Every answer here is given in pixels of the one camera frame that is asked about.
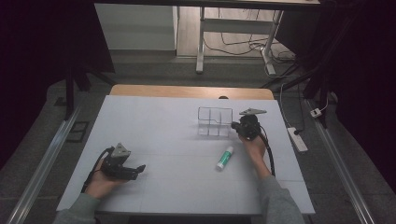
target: metal rail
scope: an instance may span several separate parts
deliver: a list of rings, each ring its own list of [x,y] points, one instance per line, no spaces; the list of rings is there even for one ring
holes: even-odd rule
[[[308,100],[305,100],[305,105],[309,111],[314,109]],[[315,119],[315,125],[317,126],[320,137],[324,142],[324,145],[329,153],[330,159],[332,160],[332,164],[334,165],[334,168],[337,171],[344,185],[346,193],[349,195],[352,204],[355,207],[356,214],[361,220],[361,223],[375,224],[373,215],[371,214],[366,201],[364,201],[361,195],[361,191],[359,190],[358,186],[355,184],[352,175],[347,169],[347,166],[344,163],[344,160],[342,159],[342,156],[338,151],[338,148],[336,147],[334,141],[332,140],[332,135],[330,131],[328,129],[324,129],[320,121],[317,119]]]
[[[55,134],[52,142],[49,144],[49,148],[41,159],[41,162],[38,164],[35,173],[30,179],[29,184],[27,185],[20,200],[8,218],[7,224],[23,223],[23,221],[26,219],[30,209],[33,206],[33,203],[35,202],[35,198],[46,181],[48,173],[50,172],[50,169],[52,168],[52,165],[55,162],[62,145],[64,144],[67,134],[71,130],[73,123],[75,122],[78,113],[81,110],[81,106],[85,98],[86,95],[83,94],[81,100],[78,100],[78,105],[76,106],[76,109],[73,111],[69,120],[64,120],[62,122],[58,132]]]

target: person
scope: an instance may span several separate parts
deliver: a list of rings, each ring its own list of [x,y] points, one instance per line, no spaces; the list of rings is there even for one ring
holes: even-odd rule
[[[245,146],[257,176],[260,179],[258,191],[262,205],[262,217],[265,223],[305,223],[303,216],[295,201],[291,198],[287,189],[282,189],[275,177],[271,175],[264,160],[264,142],[260,137],[252,141],[239,135],[239,139]],[[74,223],[93,224],[95,223],[94,211],[100,202],[116,186],[124,183],[124,180],[117,180],[107,177],[99,168],[101,162],[96,167],[96,172],[92,177],[92,182],[84,193],[81,193],[70,209],[60,211],[53,224]]]

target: metal frame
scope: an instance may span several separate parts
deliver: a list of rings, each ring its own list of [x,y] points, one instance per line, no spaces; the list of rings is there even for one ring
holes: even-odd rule
[[[7,224],[23,223],[23,221],[26,219],[30,209],[33,206],[33,203],[35,202],[35,198],[46,181],[48,173],[50,172],[50,169],[52,168],[52,165],[64,144],[67,134],[71,130],[73,123],[75,122],[79,111],[81,110],[81,106],[83,105],[85,98],[86,97],[84,95],[82,99],[78,101],[78,105],[69,119],[62,122],[58,132],[53,137],[49,148],[41,159],[41,162],[38,164],[35,173],[30,179],[29,184],[27,185],[20,200],[8,218]]]
[[[272,22],[271,31],[269,32],[267,43],[265,44],[265,48],[261,49],[262,58],[264,59],[265,67],[267,68],[267,72],[268,72],[269,76],[276,75],[276,71],[274,69],[272,59],[271,59],[269,53],[270,53],[271,46],[272,46],[272,43],[275,38],[277,27],[279,26],[280,18],[282,17],[282,13],[283,13],[283,11],[275,12],[274,21]]]
[[[308,100],[304,100],[304,101],[308,111],[314,109],[310,101]],[[329,153],[330,159],[332,160],[332,164],[334,165],[334,168],[337,171],[337,174],[344,185],[346,193],[349,195],[352,204],[355,207],[356,214],[361,220],[361,223],[374,224],[375,221],[373,215],[371,214],[366,201],[364,201],[364,198],[361,195],[361,191],[359,190],[358,186],[355,184],[352,175],[347,169],[347,166],[344,163],[342,156],[338,151],[337,146],[332,140],[331,132],[328,129],[324,129],[318,119],[315,119],[315,125],[317,126],[318,133],[321,139],[323,140],[324,145]]]
[[[265,49],[262,49],[262,57],[264,58],[265,66],[267,67],[269,74],[276,74],[269,56],[269,51],[279,25],[282,14],[280,11],[276,11],[274,21],[205,19],[204,7],[200,8],[200,14],[199,44],[197,52],[197,65],[195,70],[197,74],[202,74],[204,72],[204,32],[269,35],[266,42],[266,47]]]

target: power strip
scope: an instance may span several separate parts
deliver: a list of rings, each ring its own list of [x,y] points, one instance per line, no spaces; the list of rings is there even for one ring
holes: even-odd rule
[[[294,133],[295,131],[296,131],[295,128],[288,128],[288,133],[290,135],[291,140],[293,141],[293,144],[297,147],[297,150],[299,152],[306,152],[308,148],[306,147],[301,136],[299,134]]]

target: white table surface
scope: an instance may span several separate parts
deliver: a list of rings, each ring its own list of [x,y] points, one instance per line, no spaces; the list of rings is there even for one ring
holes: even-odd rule
[[[228,137],[198,134],[198,108],[233,109],[233,120],[250,107],[273,150],[276,179],[303,214],[315,210],[275,100],[107,96],[57,210],[78,197],[98,156],[121,142],[131,156],[125,167],[146,164],[135,181],[113,190],[97,211],[131,214],[260,215],[257,176],[234,130]],[[222,172],[215,169],[228,146],[234,154]],[[264,160],[269,165],[268,154]]]

